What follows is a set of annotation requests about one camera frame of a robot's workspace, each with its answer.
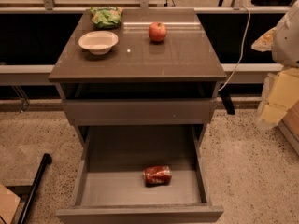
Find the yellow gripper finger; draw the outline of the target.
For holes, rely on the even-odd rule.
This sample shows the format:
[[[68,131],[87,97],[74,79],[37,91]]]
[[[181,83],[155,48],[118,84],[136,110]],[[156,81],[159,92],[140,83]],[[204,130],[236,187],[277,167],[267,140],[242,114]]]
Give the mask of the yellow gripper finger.
[[[261,35],[257,40],[253,42],[251,48],[260,52],[270,51],[272,49],[273,35],[275,31],[275,27],[269,29],[267,32],[265,32],[263,35]]]
[[[263,83],[262,99],[257,111],[257,126],[270,130],[283,120],[299,101],[299,69],[286,68],[269,73]]]

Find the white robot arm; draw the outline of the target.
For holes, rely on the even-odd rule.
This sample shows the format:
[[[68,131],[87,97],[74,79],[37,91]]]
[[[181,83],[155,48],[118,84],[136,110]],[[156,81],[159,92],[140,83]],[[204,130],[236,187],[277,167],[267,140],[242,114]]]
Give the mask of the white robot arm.
[[[258,108],[258,125],[271,129],[281,122],[299,101],[299,1],[296,1],[275,28],[253,42],[256,51],[270,51],[272,59],[283,69],[269,74],[264,81]]]

